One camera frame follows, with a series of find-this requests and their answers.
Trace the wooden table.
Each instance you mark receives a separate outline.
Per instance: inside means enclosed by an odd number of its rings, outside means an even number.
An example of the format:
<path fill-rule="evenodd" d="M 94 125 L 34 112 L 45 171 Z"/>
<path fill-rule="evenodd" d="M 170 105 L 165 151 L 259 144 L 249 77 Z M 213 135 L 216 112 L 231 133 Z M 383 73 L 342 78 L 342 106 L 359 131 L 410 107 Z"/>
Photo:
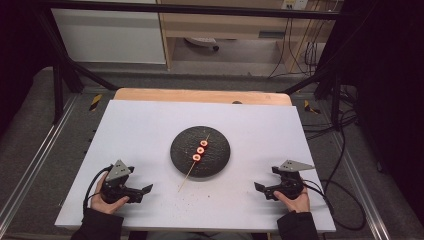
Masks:
<path fill-rule="evenodd" d="M 290 97 L 281 93 L 185 89 L 121 88 L 116 91 L 114 100 L 292 105 Z"/>

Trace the yellow black floor marker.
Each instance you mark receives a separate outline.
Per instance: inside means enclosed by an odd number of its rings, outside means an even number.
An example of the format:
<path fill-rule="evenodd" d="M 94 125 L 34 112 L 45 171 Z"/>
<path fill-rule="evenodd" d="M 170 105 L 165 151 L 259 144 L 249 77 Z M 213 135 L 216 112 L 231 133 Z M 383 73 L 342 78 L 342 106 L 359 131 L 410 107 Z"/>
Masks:
<path fill-rule="evenodd" d="M 312 112 L 314 114 L 321 114 L 321 111 L 319 109 L 313 108 L 308 100 L 304 100 L 304 110 L 306 112 Z"/>
<path fill-rule="evenodd" d="M 102 98 L 102 94 L 97 94 L 97 95 L 93 98 L 93 100 L 92 100 L 92 102 L 91 102 L 91 104 L 90 104 L 90 107 L 89 107 L 89 111 L 95 111 L 95 110 L 96 110 L 96 108 L 97 108 L 97 106 L 98 106 L 98 104 L 99 104 L 99 102 L 100 102 L 101 98 Z"/>

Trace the person's right hand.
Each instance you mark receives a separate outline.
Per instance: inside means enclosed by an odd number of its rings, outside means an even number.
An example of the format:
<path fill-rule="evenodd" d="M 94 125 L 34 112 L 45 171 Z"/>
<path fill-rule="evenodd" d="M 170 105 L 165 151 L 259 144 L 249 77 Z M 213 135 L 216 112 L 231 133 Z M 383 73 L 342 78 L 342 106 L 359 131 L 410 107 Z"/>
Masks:
<path fill-rule="evenodd" d="M 279 201 L 285 204 L 290 212 L 295 211 L 296 213 L 305 213 L 310 211 L 310 200 L 306 187 L 303 188 L 302 192 L 296 199 L 289 199 L 279 191 L 274 191 L 273 194 Z"/>

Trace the white device under desk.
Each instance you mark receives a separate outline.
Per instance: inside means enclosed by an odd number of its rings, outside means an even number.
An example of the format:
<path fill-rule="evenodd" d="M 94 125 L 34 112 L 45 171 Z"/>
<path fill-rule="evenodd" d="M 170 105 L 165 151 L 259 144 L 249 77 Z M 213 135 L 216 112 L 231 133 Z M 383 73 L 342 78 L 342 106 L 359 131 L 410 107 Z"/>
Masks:
<path fill-rule="evenodd" d="M 214 51 L 219 50 L 219 46 L 214 38 L 186 38 L 186 41 L 197 46 L 212 48 Z"/>

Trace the person's left hand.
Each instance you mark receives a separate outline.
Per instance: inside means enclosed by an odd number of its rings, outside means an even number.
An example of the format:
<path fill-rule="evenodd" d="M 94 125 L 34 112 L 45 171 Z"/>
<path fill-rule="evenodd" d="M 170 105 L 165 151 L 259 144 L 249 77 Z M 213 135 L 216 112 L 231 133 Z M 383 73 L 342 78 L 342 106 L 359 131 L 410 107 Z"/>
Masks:
<path fill-rule="evenodd" d="M 98 182 L 96 186 L 96 193 L 91 198 L 91 204 L 90 204 L 91 209 L 104 213 L 104 214 L 114 214 L 118 209 L 120 209 L 122 206 L 124 206 L 128 202 L 129 197 L 124 196 L 118 199 L 114 203 L 106 203 L 101 197 L 101 187 L 102 187 L 102 183 Z"/>

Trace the black textured round plate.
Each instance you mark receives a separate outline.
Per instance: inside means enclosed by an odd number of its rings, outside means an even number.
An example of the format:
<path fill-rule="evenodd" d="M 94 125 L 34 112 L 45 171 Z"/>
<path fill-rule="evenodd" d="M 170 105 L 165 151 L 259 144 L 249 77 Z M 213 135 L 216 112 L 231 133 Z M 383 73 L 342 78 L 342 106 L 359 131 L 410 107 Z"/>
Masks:
<path fill-rule="evenodd" d="M 212 177 L 226 167 L 231 155 L 227 138 L 214 128 L 194 126 L 180 132 L 171 144 L 171 161 L 179 172 L 182 174 L 188 172 L 192 164 L 192 155 L 196 152 L 199 142 L 207 135 L 210 135 L 209 146 L 202 159 L 194 166 L 190 177 Z"/>

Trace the thin bamboo skewer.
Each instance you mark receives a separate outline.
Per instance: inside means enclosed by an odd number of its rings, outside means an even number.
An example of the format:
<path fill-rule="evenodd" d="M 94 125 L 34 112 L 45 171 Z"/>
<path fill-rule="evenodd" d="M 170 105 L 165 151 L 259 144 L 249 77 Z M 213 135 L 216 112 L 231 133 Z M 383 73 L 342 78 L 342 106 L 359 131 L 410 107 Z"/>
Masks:
<path fill-rule="evenodd" d="M 210 135 L 207 135 L 207 137 L 205 138 L 205 139 L 203 139 L 203 140 L 209 140 L 209 137 L 210 137 Z M 194 168 L 194 166 L 198 163 L 198 162 L 195 162 L 195 161 L 193 161 L 193 159 L 192 159 L 192 164 L 191 164 L 191 166 L 190 166 L 190 168 L 189 168 L 189 170 L 188 170 L 188 172 L 186 173 L 186 175 L 185 175 L 185 177 L 184 177 L 184 180 L 183 180 L 183 182 L 181 183 L 181 185 L 180 185 L 180 187 L 179 187 L 179 189 L 178 189 L 178 191 L 181 191 L 181 189 L 182 189 L 182 187 L 184 186 L 184 184 L 185 184 L 185 182 L 186 182 L 186 180 L 188 179 L 188 177 L 190 176 L 190 174 L 191 174 L 191 172 L 192 172 L 192 170 L 193 170 L 193 168 Z"/>

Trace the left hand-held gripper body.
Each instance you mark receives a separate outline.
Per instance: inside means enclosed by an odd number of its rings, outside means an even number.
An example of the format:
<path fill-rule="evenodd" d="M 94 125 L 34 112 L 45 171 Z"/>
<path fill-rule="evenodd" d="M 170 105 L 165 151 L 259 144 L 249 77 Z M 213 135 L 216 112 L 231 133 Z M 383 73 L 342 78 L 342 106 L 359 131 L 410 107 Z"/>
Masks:
<path fill-rule="evenodd" d="M 133 171 L 134 168 L 126 166 L 122 160 L 116 161 L 108 171 L 101 187 L 101 195 L 106 203 L 115 203 L 122 197 L 131 196 L 130 190 L 125 183 Z"/>

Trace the white wall socket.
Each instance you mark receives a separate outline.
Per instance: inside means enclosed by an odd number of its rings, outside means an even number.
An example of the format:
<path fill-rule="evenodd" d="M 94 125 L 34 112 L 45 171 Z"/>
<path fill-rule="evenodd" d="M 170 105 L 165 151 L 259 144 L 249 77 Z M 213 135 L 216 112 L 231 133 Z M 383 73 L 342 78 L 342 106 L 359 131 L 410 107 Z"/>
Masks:
<path fill-rule="evenodd" d="M 288 10 L 305 10 L 308 0 L 283 0 L 282 8 Z"/>

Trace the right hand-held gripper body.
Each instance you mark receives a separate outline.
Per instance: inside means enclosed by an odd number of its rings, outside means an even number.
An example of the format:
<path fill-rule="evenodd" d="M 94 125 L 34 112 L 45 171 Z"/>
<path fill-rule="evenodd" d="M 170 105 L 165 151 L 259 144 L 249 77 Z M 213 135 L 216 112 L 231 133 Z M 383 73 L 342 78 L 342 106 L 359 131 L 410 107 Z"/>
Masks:
<path fill-rule="evenodd" d="M 286 160 L 280 166 L 273 166 L 272 172 L 280 176 L 280 183 L 274 187 L 274 191 L 284 194 L 291 200 L 296 199 L 304 188 L 300 172 L 312 169 L 314 166 L 294 160 Z"/>

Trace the white cabinet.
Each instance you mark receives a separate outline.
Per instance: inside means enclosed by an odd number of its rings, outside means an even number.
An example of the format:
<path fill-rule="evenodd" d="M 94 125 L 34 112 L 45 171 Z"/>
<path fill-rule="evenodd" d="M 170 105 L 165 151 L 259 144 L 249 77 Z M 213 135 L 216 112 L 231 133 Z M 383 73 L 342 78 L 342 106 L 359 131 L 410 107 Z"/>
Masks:
<path fill-rule="evenodd" d="M 78 62 L 164 64 L 154 13 L 52 10 L 69 56 Z"/>

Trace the light wooden desk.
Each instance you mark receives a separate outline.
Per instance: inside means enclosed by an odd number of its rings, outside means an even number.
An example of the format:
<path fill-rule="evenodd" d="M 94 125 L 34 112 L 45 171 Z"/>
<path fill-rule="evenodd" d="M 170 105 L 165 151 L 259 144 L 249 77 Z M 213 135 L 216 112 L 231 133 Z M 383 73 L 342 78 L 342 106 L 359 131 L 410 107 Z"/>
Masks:
<path fill-rule="evenodd" d="M 243 8 L 282 8 L 283 0 L 156 0 L 159 4 L 223 6 Z M 329 11 L 337 0 L 308 0 L 307 11 Z M 309 43 L 325 43 L 333 29 L 333 20 L 278 19 L 262 17 L 166 14 L 159 15 L 163 38 L 215 38 L 274 40 L 286 70 L 300 69 L 301 54 Z"/>

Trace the aluminium floor rail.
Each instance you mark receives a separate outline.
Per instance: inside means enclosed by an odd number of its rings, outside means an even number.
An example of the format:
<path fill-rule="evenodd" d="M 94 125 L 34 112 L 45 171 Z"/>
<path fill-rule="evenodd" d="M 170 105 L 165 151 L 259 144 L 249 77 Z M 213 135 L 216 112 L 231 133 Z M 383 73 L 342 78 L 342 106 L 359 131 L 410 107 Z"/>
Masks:
<path fill-rule="evenodd" d="M 50 128 L 47 136 L 44 138 L 41 146 L 38 148 L 36 154 L 32 158 L 29 166 L 27 167 L 11 196 L 7 200 L 5 206 L 0 211 L 0 235 L 4 235 L 7 231 L 14 216 L 16 215 L 16 212 L 18 211 L 26 194 L 28 193 L 45 160 L 47 159 L 52 147 L 54 146 L 57 138 L 67 123 L 79 97 L 79 94 L 72 94 L 67 100 L 63 115 Z"/>
<path fill-rule="evenodd" d="M 344 166 L 356 197 L 364 208 L 368 226 L 374 236 L 374 239 L 390 240 L 390 234 L 386 225 L 377 210 L 364 180 L 354 164 L 353 158 L 347 149 L 345 140 L 339 132 L 333 133 L 332 137 L 337 144 L 338 149 L 341 151 L 341 163 Z"/>

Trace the black metal frame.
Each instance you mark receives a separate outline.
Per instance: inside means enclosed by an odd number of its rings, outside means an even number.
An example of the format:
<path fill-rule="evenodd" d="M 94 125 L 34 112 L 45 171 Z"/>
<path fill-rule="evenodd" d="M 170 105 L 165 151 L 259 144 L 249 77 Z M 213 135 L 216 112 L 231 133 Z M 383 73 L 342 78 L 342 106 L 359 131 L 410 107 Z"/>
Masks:
<path fill-rule="evenodd" d="M 64 45 L 59 40 L 60 35 L 53 29 L 46 19 L 45 12 L 54 9 L 72 10 L 94 10 L 94 11 L 115 11 L 115 12 L 142 12 L 142 13 L 166 13 L 166 14 L 191 14 L 191 15 L 222 15 L 222 16 L 243 16 L 262 18 L 286 18 L 286 19 L 317 19 L 317 20 L 344 20 L 351 19 L 352 13 L 342 12 L 318 12 L 305 10 L 274 10 L 266 8 L 243 8 L 243 7 L 223 7 L 223 6 L 199 6 L 199 5 L 178 5 L 178 4 L 149 4 L 149 3 L 128 3 L 128 2 L 104 2 L 104 1 L 74 1 L 74 0 L 35 0 L 31 4 L 31 9 L 37 18 L 38 24 L 52 46 L 49 54 L 55 60 L 54 85 L 55 85 L 55 120 L 58 120 L 63 113 L 61 79 L 64 79 L 72 92 L 81 92 L 84 89 L 78 74 L 86 76 L 92 81 L 100 84 L 108 90 L 119 89 L 85 67 L 76 63 L 68 56 Z"/>

